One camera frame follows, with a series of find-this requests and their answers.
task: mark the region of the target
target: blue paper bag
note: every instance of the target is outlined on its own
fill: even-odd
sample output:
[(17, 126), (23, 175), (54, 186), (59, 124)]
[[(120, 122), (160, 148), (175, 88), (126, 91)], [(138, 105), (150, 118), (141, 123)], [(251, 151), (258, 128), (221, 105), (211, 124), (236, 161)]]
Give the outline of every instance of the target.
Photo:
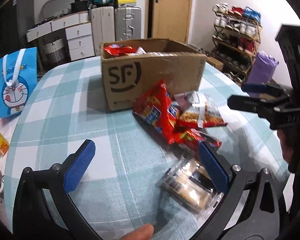
[(37, 48), (0, 59), (0, 117), (21, 113), (37, 85)]

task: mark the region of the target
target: small cardboard box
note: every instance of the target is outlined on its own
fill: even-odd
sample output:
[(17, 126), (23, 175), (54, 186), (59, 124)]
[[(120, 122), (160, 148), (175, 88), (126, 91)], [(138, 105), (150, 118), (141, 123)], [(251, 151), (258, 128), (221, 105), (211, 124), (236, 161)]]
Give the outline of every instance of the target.
[[(124, 44), (150, 54), (112, 57), (104, 47)], [(168, 39), (129, 40), (101, 45), (101, 69), (111, 111), (131, 108), (136, 99), (163, 79), (171, 94), (199, 88), (207, 59), (186, 44)]]
[(215, 59), (214, 57), (207, 57), (207, 62), (214, 66), (217, 70), (222, 72), (223, 69), (223, 63), (217, 59)]

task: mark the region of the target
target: red snack bag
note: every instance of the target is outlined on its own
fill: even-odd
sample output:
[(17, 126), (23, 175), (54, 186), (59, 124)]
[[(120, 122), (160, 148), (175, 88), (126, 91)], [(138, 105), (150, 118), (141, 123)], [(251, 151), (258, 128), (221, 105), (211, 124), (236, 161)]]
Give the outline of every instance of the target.
[(124, 56), (127, 53), (136, 53), (137, 49), (134, 49), (127, 45), (111, 44), (108, 47), (104, 47), (104, 50), (114, 57)]
[(167, 141), (171, 140), (179, 109), (172, 104), (163, 80), (138, 98), (132, 111), (162, 133)]
[(194, 158), (198, 158), (198, 147), (201, 142), (208, 142), (212, 147), (218, 150), (221, 147), (222, 142), (218, 139), (205, 134), (202, 131), (190, 128), (179, 127), (173, 134), (173, 137), (169, 141), (169, 144), (178, 143), (184, 144), (195, 152)]
[(180, 115), (178, 125), (189, 128), (207, 128), (226, 126), (221, 114), (213, 100), (197, 91), (175, 95), (183, 113)]

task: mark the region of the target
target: white drawer cabinet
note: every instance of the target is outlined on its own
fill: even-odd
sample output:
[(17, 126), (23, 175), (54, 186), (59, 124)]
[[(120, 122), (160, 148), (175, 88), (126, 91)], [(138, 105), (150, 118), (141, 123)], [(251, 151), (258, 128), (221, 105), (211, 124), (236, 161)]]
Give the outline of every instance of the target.
[(93, 45), (92, 35), (85, 35), (68, 40), (69, 50)]
[(27, 40), (28, 42), (33, 41), (41, 36), (44, 36), (51, 32), (51, 22), (47, 22), (44, 24), (41, 24), (29, 32), (27, 32)]
[(79, 18), (80, 18), (80, 23), (85, 23), (85, 22), (88, 22), (88, 13), (85, 12), (85, 13), (80, 13), (79, 14)]
[(93, 45), (91, 45), (82, 48), (71, 49), (69, 50), (69, 52), (70, 52), (71, 60), (74, 61), (77, 59), (94, 56), (94, 47)]
[(62, 28), (66, 28), (72, 25), (76, 25), (80, 23), (79, 14), (72, 14), (69, 16), (64, 16), (60, 19), (53, 20), (51, 22), (52, 31), (60, 30)]
[(91, 34), (91, 23), (80, 24), (70, 28), (66, 28), (67, 40)]

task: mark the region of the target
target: human hand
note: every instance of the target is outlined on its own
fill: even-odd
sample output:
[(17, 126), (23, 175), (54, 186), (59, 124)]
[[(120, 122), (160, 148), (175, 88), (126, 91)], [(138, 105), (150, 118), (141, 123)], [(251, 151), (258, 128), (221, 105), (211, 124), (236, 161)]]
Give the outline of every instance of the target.
[(150, 240), (153, 235), (154, 228), (150, 224), (145, 224), (136, 230), (126, 234), (119, 240)]
[(286, 136), (282, 130), (277, 130), (277, 135), (280, 140), (282, 157), (287, 163), (290, 163), (293, 156), (293, 149), (287, 146)]

